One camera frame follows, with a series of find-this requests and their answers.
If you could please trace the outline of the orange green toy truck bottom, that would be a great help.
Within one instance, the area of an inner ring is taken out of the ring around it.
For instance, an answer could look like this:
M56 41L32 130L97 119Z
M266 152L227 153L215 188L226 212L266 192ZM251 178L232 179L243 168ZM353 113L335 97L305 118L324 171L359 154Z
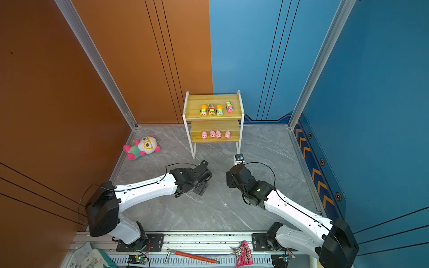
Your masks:
M206 105L201 106L200 116L207 116L207 106Z

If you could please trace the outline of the green orange toy truck top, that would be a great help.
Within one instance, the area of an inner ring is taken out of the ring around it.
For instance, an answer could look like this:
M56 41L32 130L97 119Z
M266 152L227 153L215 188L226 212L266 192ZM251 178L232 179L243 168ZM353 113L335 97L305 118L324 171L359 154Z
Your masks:
M222 105L217 105L217 107L216 107L216 115L217 116L223 116L223 107L222 107Z

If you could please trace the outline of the pink toy truck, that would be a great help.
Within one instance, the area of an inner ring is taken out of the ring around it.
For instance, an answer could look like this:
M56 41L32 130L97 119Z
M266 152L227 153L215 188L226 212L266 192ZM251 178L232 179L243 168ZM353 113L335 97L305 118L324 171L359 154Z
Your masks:
M230 101L226 102L226 110L227 110L228 113L233 113L234 112L232 102L230 102Z

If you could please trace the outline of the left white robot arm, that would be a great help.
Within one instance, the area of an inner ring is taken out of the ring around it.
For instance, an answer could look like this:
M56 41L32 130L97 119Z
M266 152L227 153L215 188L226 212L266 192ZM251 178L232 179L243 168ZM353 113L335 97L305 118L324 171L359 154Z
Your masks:
M149 245L149 238L138 221L124 211L140 203L167 195L179 198L185 193L203 195L212 173L208 162L175 168L164 175L126 185L101 184L85 205L91 237L111 236L118 251L140 251Z

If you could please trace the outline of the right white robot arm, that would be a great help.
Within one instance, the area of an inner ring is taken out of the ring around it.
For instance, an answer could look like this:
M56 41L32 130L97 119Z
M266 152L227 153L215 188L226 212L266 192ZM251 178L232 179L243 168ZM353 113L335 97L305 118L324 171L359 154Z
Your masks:
M257 181L244 164L226 173L229 188L237 188L246 204L260 206L292 225L276 222L266 234L269 246L278 251L292 248L316 258L324 268L351 268L359 245L344 220L331 220L287 198L266 181Z

